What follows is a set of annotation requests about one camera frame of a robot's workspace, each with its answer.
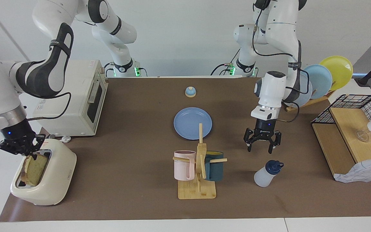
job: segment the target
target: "brown table mat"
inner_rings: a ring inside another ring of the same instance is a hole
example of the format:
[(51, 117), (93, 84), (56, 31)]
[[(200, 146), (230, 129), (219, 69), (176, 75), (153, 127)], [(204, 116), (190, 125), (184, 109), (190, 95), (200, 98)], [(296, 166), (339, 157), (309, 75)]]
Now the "brown table mat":
[[(110, 80), (97, 135), (67, 144), (78, 160), (65, 199), (42, 207), (10, 195), (0, 222), (371, 216), (371, 182), (334, 181), (310, 125), (328, 101), (302, 108), (293, 123), (277, 122), (282, 140), (272, 155), (266, 141), (257, 141), (247, 152), (243, 135), (256, 123), (250, 117), (258, 101), (255, 82)], [(185, 96), (190, 85), (196, 87), (196, 97)], [(173, 151), (195, 150), (198, 144), (174, 130), (174, 116), (185, 107), (200, 107), (211, 115), (213, 128), (204, 142), (229, 160), (213, 200), (177, 199)], [(280, 118), (295, 114), (282, 110)], [(253, 175), (268, 160), (285, 166), (269, 187), (261, 188)]]

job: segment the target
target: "wooden shelf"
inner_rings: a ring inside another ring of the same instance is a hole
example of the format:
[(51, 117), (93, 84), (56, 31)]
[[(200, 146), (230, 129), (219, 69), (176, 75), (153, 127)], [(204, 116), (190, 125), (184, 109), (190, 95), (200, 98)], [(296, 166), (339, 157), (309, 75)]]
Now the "wooden shelf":
[(331, 174), (346, 174), (355, 165), (344, 140), (334, 124), (314, 123), (313, 129), (326, 157)]
[(362, 142), (356, 136), (358, 129), (365, 128), (369, 120), (361, 109), (330, 108), (339, 131), (356, 163), (371, 159), (371, 137)]
[[(306, 106), (310, 106), (310, 105), (313, 105), (315, 103), (318, 103), (318, 102), (321, 102), (321, 101), (324, 101), (324, 100), (327, 100), (332, 94), (334, 93), (334, 91), (331, 91), (329, 92), (328, 94), (324, 95), (323, 97), (321, 98), (317, 98), (317, 99), (310, 99), (306, 104), (304, 104), (303, 106), (301, 106), (300, 108), (302, 107), (306, 107)], [(293, 111), (293, 110), (297, 110), (297, 107), (289, 107), (289, 106), (286, 106), (285, 110), (287, 112), (290, 112), (290, 111)]]
[(215, 182), (205, 180), (206, 167), (205, 157), (207, 153), (207, 144), (203, 143), (203, 125), (199, 124), (200, 141), (197, 145), (197, 154), (195, 159), (195, 170), (193, 180), (178, 181), (178, 199), (214, 199), (217, 196)]

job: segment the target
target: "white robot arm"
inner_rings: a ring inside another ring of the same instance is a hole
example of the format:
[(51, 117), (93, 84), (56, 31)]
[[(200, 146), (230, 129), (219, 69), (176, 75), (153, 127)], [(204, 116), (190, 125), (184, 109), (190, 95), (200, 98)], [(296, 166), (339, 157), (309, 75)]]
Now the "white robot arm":
[(136, 61), (131, 58), (128, 47), (137, 39), (132, 25), (118, 17), (106, 0), (81, 0), (78, 21), (93, 22), (92, 35), (109, 49), (118, 77), (137, 76)]
[(0, 149), (33, 156), (40, 149), (44, 135), (32, 131), (18, 96), (25, 92), (39, 98), (53, 98), (62, 90), (74, 39), (70, 25), (80, 9), (86, 9), (81, 15), (87, 14), (97, 23), (102, 34), (106, 32), (122, 43), (135, 41), (135, 29), (116, 16), (104, 0), (39, 0), (33, 20), (52, 40), (45, 60), (0, 61), (0, 131), (4, 136)]
[[(249, 151), (252, 143), (257, 140), (270, 142), (270, 154), (273, 148), (280, 145), (281, 133), (274, 131), (274, 126), (279, 117), (281, 102), (293, 102), (299, 97), (301, 43), (297, 40), (296, 23), (298, 11), (303, 8), (305, 2), (306, 0), (256, 0), (253, 3), (253, 19), (256, 23), (240, 25), (234, 31), (236, 41), (240, 44), (241, 50), (244, 50), (240, 52), (243, 58), (238, 57), (236, 60), (236, 73), (244, 72), (249, 76), (250, 72), (247, 72), (249, 69), (244, 70), (241, 67), (254, 66), (256, 58), (260, 55), (289, 56), (287, 75), (270, 71), (256, 83), (255, 94), (260, 99), (258, 106), (251, 112), (251, 116), (257, 119), (256, 128), (254, 130), (247, 128), (244, 135)], [(282, 53), (259, 54), (254, 48), (255, 44), (270, 44)]]

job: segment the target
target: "bread slice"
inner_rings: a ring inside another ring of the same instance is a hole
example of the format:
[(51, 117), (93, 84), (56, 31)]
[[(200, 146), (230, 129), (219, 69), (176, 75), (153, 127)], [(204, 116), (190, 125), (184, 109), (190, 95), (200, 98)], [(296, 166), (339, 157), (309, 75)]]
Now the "bread slice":
[(36, 160), (32, 156), (28, 156), (22, 165), (21, 181), (30, 186), (37, 186), (40, 183), (47, 161), (48, 158), (40, 154), (37, 154)]

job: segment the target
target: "power cord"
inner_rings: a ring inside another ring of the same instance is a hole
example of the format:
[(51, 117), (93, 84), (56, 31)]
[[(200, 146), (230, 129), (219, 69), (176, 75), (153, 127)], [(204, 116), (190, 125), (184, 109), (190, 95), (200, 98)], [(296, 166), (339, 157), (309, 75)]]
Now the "power cord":
[(230, 71), (229, 69), (224, 69), (223, 71), (220, 72), (220, 75), (224, 72), (223, 75), (225, 75), (227, 73), (227, 71)]
[(148, 76), (147, 70), (145, 68), (138, 68), (138, 70), (144, 70), (144, 71), (146, 71), (146, 76)]
[(300, 113), (300, 106), (299, 106), (297, 103), (295, 103), (295, 102), (286, 102), (286, 101), (283, 101), (283, 102), (285, 102), (285, 103), (293, 103), (293, 104), (295, 104), (295, 105), (297, 106), (297, 113), (296, 113), (296, 116), (294, 116), (294, 119), (292, 119), (292, 120), (290, 120), (290, 121), (282, 120), (282, 119), (277, 119), (277, 121), (279, 121), (279, 122), (284, 122), (284, 123), (291, 123), (291, 122), (293, 122), (294, 120), (296, 120), (297, 117), (299, 116), (299, 113)]
[(252, 46), (253, 46), (253, 50), (254, 52), (259, 55), (259, 56), (263, 56), (263, 57), (271, 57), (271, 56), (277, 56), (277, 55), (287, 55), (287, 56), (291, 56), (297, 63), (297, 60), (294, 58), (294, 56), (290, 53), (275, 53), (275, 54), (260, 54), (256, 51), (256, 49), (254, 48), (254, 35), (256, 35), (256, 31), (257, 31), (257, 25), (259, 24), (259, 19), (260, 19), (260, 15), (262, 14), (262, 10), (260, 11), (259, 13), (259, 16), (257, 17), (257, 20), (256, 20), (256, 24), (255, 24), (255, 30), (253, 32), (253, 39), (252, 39)]
[(91, 23), (88, 23), (88, 22), (83, 22), (83, 23), (88, 24), (88, 25), (91, 25), (91, 26), (97, 26), (95, 24), (91, 24)]
[(236, 54), (234, 55), (233, 59), (231, 59), (230, 63), (233, 63), (234, 59), (237, 57), (237, 54), (238, 52), (241, 50), (241, 48), (239, 48), (239, 50), (236, 52)]
[(106, 71), (106, 77), (108, 77), (108, 76), (107, 76), (107, 73), (108, 73), (109, 70), (113, 70), (113, 69), (107, 69), (107, 71)]
[(218, 65), (217, 67), (215, 67), (215, 69), (212, 71), (212, 73), (210, 75), (213, 75), (213, 73), (218, 69), (220, 68), (221, 66), (227, 66), (227, 63), (222, 63), (220, 65)]
[(254, 68), (254, 72), (256, 71), (256, 69), (257, 69), (257, 72), (256, 72), (256, 76), (255, 76), (255, 78), (256, 78), (257, 75), (259, 74), (259, 68), (257, 68), (257, 67)]
[(301, 72), (305, 72), (307, 74), (307, 91), (306, 92), (301, 92), (300, 90), (297, 90), (295, 88), (292, 88), (292, 87), (286, 87), (286, 89), (290, 89), (290, 90), (293, 90), (293, 91), (296, 91), (300, 94), (308, 94), (309, 93), (309, 83), (310, 83), (310, 75), (307, 71), (303, 70), (303, 69), (300, 69)]
[(107, 68), (108, 65), (112, 64), (113, 62), (110, 62), (110, 63), (107, 63), (105, 66), (104, 66), (104, 69)]
[(35, 120), (40, 120), (40, 119), (57, 119), (57, 118), (63, 116), (65, 114), (65, 111), (67, 111), (68, 106), (70, 105), (70, 101), (71, 101), (71, 93), (70, 92), (66, 92), (66, 93), (63, 93), (63, 94), (55, 96), (55, 97), (41, 97), (42, 99), (54, 99), (54, 98), (59, 98), (59, 97), (65, 96), (67, 94), (69, 94), (70, 98), (68, 98), (67, 105), (65, 106), (64, 111), (60, 115), (58, 115), (56, 117), (36, 117), (36, 118), (27, 119), (27, 121), (35, 121)]

